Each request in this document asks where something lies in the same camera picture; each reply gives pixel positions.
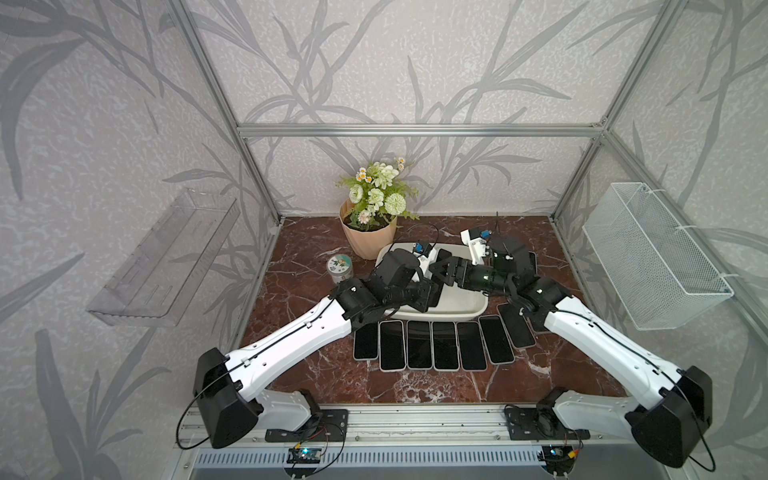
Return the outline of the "phone with light blue case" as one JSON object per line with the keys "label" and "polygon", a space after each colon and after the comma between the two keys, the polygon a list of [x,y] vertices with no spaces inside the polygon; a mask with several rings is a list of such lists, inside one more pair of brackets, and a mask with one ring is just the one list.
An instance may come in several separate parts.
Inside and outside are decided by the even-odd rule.
{"label": "phone with light blue case", "polygon": [[433,367],[431,327],[425,321],[408,321],[406,326],[407,366],[412,370]]}

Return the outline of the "phone with pink case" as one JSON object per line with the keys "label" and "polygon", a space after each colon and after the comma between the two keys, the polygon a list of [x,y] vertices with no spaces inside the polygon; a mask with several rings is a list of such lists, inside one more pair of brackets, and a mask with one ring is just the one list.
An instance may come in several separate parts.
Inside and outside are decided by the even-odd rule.
{"label": "phone with pink case", "polygon": [[400,320],[379,324],[379,366],[384,372],[402,371],[406,366],[405,335]]}

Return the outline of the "phone with cream case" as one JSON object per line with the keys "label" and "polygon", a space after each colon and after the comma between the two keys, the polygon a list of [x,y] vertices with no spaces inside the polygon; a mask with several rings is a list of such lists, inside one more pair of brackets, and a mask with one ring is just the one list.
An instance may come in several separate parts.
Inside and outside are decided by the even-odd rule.
{"label": "phone with cream case", "polygon": [[437,371],[458,371],[459,353],[456,326],[450,322],[432,324],[433,363]]}

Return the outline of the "large phone grey case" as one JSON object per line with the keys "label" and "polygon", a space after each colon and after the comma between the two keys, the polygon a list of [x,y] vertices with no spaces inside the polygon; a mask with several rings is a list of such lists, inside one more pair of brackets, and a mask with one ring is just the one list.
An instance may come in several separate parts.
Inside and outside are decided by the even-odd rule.
{"label": "large phone grey case", "polygon": [[498,315],[478,318],[488,357],[493,365],[511,364],[515,361],[511,343]]}

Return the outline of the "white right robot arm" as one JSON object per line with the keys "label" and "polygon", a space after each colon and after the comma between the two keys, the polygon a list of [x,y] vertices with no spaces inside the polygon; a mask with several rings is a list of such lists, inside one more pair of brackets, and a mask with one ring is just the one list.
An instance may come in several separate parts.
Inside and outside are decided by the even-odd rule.
{"label": "white right robot arm", "polygon": [[643,348],[551,278],[497,270],[457,256],[436,260],[426,269],[447,286],[505,296],[522,317],[567,340],[625,389],[624,398],[556,395],[552,410],[564,427],[631,438],[671,468],[683,467],[706,442],[713,383],[700,368],[680,368]]}

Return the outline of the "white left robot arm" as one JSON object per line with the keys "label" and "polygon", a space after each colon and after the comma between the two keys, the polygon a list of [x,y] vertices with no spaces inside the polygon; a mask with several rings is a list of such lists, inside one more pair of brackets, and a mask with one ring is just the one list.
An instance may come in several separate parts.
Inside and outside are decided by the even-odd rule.
{"label": "white left robot arm", "polygon": [[227,354],[218,348],[197,360],[193,405],[213,448],[227,447],[257,425],[296,431],[320,412],[308,393],[268,391],[285,371],[327,344],[382,322],[402,306],[425,312],[437,305],[445,249],[418,255],[387,252],[365,278],[336,284],[305,314],[272,334]]}

